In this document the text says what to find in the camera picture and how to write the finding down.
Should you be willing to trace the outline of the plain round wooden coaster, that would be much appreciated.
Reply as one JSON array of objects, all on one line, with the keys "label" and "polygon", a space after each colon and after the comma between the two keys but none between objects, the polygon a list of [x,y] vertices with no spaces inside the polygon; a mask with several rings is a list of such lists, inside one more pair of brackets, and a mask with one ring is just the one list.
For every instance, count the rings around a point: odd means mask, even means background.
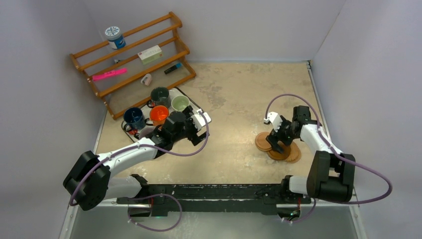
[{"label": "plain round wooden coaster", "polygon": [[269,132],[261,132],[257,134],[255,138],[255,145],[256,147],[264,152],[271,150],[271,144],[266,140],[266,137],[269,135]]}]

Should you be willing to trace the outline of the dark grooved wooden coaster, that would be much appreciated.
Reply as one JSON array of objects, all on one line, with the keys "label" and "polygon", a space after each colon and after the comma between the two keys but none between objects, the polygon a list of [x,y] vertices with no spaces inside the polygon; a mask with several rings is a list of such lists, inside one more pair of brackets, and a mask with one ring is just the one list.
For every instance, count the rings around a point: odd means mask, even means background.
[{"label": "dark grooved wooden coaster", "polygon": [[267,151],[267,155],[273,160],[278,160],[278,161],[287,160],[287,158],[291,154],[291,147],[284,145],[282,142],[279,142],[278,145],[282,148],[282,150],[283,150],[282,153],[279,153],[279,152],[271,149],[271,150]]}]

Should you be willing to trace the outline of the woven rattan round coaster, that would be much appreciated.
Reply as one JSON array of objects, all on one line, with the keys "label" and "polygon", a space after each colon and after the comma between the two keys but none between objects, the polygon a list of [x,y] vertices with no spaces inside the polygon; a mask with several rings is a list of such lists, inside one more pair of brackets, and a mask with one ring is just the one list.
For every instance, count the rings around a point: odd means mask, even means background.
[{"label": "woven rattan round coaster", "polygon": [[302,154],[295,142],[292,142],[290,145],[290,154],[289,156],[284,160],[287,163],[296,163],[300,160]]}]

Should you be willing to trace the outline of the white strawberry metal tray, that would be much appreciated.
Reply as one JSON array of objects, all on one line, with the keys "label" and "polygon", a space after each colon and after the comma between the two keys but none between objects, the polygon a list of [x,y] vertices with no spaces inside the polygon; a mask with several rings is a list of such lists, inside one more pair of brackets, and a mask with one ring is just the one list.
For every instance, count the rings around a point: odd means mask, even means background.
[{"label": "white strawberry metal tray", "polygon": [[[172,89],[170,89],[169,90],[169,92],[170,92],[170,99],[172,100],[175,96],[179,96],[179,95],[184,95],[184,96],[187,96],[182,90],[180,90],[179,88],[177,88],[177,87],[175,87],[175,88],[172,88]],[[193,112],[194,112],[194,114],[197,114],[197,111],[199,111],[201,108],[200,108],[200,106],[198,105],[198,104],[196,104],[193,100],[191,100],[190,98],[189,98],[189,100],[190,100],[190,106],[193,108]],[[143,112],[143,114],[144,114],[144,117],[145,118],[147,118],[148,116],[149,116],[149,113],[150,113],[150,110],[152,109],[152,108],[149,108],[148,106],[147,106],[147,104],[145,104],[144,106],[141,106],[141,107],[139,107],[141,110],[142,110],[142,112]],[[138,141],[139,139],[138,139],[138,133],[140,133],[141,132],[141,130],[137,130],[137,129],[134,129],[134,128],[131,128],[131,129],[129,129],[129,125],[123,120],[122,122],[121,122],[121,128],[122,128],[122,130],[125,132],[125,134],[133,141],[133,142],[136,142],[136,141]]]}]

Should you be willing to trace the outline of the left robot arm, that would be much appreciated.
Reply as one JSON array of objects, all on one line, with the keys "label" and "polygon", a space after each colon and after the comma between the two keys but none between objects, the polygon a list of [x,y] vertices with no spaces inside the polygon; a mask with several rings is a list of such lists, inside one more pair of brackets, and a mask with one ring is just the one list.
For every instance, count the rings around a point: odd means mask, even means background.
[{"label": "left robot arm", "polygon": [[[86,151],[80,155],[63,181],[63,187],[71,195],[69,206],[79,206],[87,211],[96,207],[104,199],[129,197],[141,204],[148,199],[148,190],[135,176],[123,182],[113,178],[120,172],[144,161],[160,157],[163,154],[175,156],[193,156],[206,146],[209,138],[209,126],[212,122],[209,114],[203,110],[185,108],[182,112],[172,112],[146,136],[118,150],[94,154]],[[193,153],[175,153],[174,144],[187,139],[194,146],[201,148]]]}]

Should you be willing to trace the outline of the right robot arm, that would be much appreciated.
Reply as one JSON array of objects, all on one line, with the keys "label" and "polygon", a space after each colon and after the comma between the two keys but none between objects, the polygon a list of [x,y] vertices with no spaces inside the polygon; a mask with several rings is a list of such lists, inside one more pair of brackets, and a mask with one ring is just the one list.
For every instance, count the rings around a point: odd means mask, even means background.
[{"label": "right robot arm", "polygon": [[284,179],[287,184],[279,190],[284,202],[294,201],[299,194],[338,203],[350,201],[355,167],[337,158],[342,152],[330,144],[321,124],[312,119],[309,107],[294,107],[292,120],[268,112],[263,122],[272,125],[266,137],[272,150],[285,152],[283,145],[291,146],[295,139],[300,139],[314,153],[307,177],[288,175]]}]

